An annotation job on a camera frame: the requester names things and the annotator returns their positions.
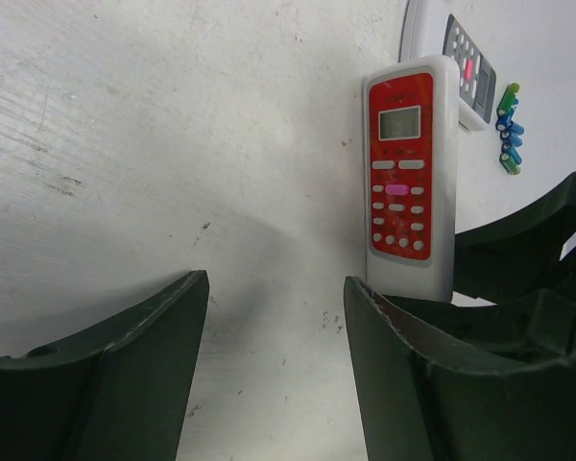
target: table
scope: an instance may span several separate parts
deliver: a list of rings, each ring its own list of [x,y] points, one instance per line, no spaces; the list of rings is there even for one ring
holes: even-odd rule
[[[0,354],[98,322],[189,268],[211,299],[180,460],[362,460],[343,317],[364,276],[360,82],[406,2],[0,2]],[[451,2],[519,177],[460,133],[462,231],[576,170],[576,2]]]

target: blue battery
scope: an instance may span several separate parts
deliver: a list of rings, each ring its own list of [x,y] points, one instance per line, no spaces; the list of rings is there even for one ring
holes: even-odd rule
[[[522,163],[522,157],[518,154],[514,146],[510,146],[510,149],[503,152],[512,157],[512,159],[516,162],[517,165],[520,165]]]
[[[525,133],[525,129],[522,127],[522,125],[518,125],[517,122],[515,122],[514,120],[510,124],[510,126],[508,127],[508,130],[510,130],[514,134],[524,134]]]
[[[512,123],[512,116],[515,114],[515,108],[511,108],[507,115],[499,117],[495,127],[499,132],[508,130],[508,125]]]
[[[510,142],[513,146],[515,147],[520,147],[522,146],[522,139],[520,139],[516,134],[512,133],[510,134],[510,137],[508,138],[508,142]]]

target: remote control screen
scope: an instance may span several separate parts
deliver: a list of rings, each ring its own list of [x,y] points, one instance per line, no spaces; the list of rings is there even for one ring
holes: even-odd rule
[[[380,112],[380,141],[420,137],[420,106]]]

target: pink button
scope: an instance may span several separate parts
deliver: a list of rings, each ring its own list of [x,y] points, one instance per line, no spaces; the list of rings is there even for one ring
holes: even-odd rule
[[[387,184],[384,191],[388,195],[407,195],[410,188],[405,184]]]
[[[471,71],[473,70],[473,61],[468,60],[468,65],[465,68],[465,78],[469,80],[471,78]]]

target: remote control button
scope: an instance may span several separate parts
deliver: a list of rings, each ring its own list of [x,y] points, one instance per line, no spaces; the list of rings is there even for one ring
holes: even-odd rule
[[[402,170],[421,170],[424,168],[424,160],[402,160],[399,162]]]
[[[471,78],[471,72],[473,71],[473,61],[472,60],[468,60],[468,64],[465,68],[465,78],[466,79],[470,79]]]
[[[372,163],[374,170],[392,170],[395,168],[395,163],[392,160],[376,160]]]
[[[386,184],[384,190],[388,195],[407,195],[409,187],[405,184]]]

